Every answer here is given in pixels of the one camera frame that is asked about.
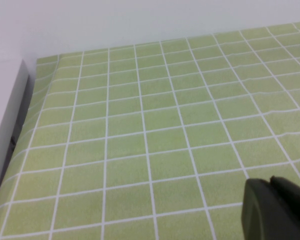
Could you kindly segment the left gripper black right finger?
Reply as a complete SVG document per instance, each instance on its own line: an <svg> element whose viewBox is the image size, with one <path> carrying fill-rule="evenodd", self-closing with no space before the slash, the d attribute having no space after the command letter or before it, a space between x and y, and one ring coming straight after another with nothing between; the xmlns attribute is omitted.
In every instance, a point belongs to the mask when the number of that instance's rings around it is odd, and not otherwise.
<svg viewBox="0 0 300 240"><path fill-rule="evenodd" d="M270 186L283 202L289 217L300 229L300 186L280 176L272 176Z"/></svg>

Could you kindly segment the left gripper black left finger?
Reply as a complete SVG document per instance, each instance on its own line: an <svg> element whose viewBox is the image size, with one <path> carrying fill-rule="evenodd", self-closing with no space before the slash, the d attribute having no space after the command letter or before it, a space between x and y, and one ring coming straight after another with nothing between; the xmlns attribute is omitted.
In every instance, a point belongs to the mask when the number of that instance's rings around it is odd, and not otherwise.
<svg viewBox="0 0 300 240"><path fill-rule="evenodd" d="M286 234L281 229L283 217L278 195L270 183L249 178L245 182L241 224L246 240L284 240Z"/></svg>

